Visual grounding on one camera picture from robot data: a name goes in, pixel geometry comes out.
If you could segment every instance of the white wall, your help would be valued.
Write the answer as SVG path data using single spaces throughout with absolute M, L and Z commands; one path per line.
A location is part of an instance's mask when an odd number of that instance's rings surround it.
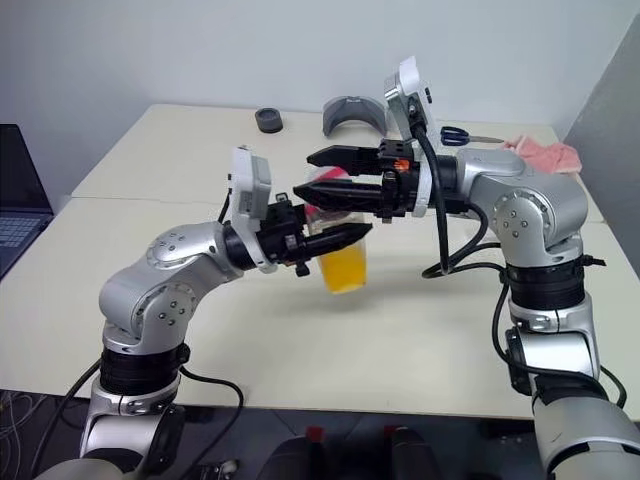
M 416 54 L 438 116 L 563 137 L 638 0 L 0 0 L 0 121 L 52 200 L 154 102 L 318 111 Z

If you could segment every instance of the pink cloth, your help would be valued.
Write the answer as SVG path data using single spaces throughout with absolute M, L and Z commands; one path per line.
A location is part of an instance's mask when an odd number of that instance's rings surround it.
M 543 147 L 531 137 L 522 135 L 506 141 L 503 148 L 514 151 L 536 170 L 547 173 L 573 173 L 582 170 L 582 163 L 575 148 L 564 143 Z

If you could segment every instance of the laptop keyboard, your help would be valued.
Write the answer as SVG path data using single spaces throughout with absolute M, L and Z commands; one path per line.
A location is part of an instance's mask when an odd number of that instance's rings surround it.
M 39 222 L 39 218 L 0 217 L 0 247 L 19 246 Z

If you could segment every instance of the scissors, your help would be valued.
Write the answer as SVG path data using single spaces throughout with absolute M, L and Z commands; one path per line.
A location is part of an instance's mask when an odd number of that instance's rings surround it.
M 445 126 L 440 129 L 440 140 L 448 147 L 460 147 L 469 142 L 477 143 L 502 143 L 504 140 L 494 137 L 470 136 L 469 132 L 458 127 Z

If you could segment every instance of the gray floor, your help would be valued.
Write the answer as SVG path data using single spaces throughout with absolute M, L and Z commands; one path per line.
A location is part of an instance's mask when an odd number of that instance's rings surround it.
M 22 469 L 19 479 L 27 479 L 35 445 L 54 408 L 53 400 L 45 402 L 20 433 Z M 231 409 L 189 409 L 191 417 L 204 423 L 188 423 L 180 445 L 178 461 L 161 478 L 174 479 L 197 452 L 226 423 Z M 71 421 L 81 423 L 86 404 L 67 411 Z M 2 423 L 7 423 L 3 415 Z M 340 412 L 245 409 L 240 419 L 222 442 L 207 456 L 208 463 L 228 459 L 240 460 L 236 480 L 253 480 L 273 450 L 283 441 L 304 435 L 307 427 L 325 430 L 327 456 L 339 478 L 382 479 L 381 448 L 385 426 L 409 426 L 417 430 L 432 446 L 446 480 L 462 480 L 468 472 L 500 475 L 504 479 L 541 479 L 533 434 L 507 434 L 508 429 L 530 429 L 530 422 L 491 422 L 482 419 L 434 417 L 419 415 L 385 415 Z M 80 432 L 59 424 L 46 452 L 43 466 L 73 458 Z M 6 459 L 3 452 L 3 463 Z

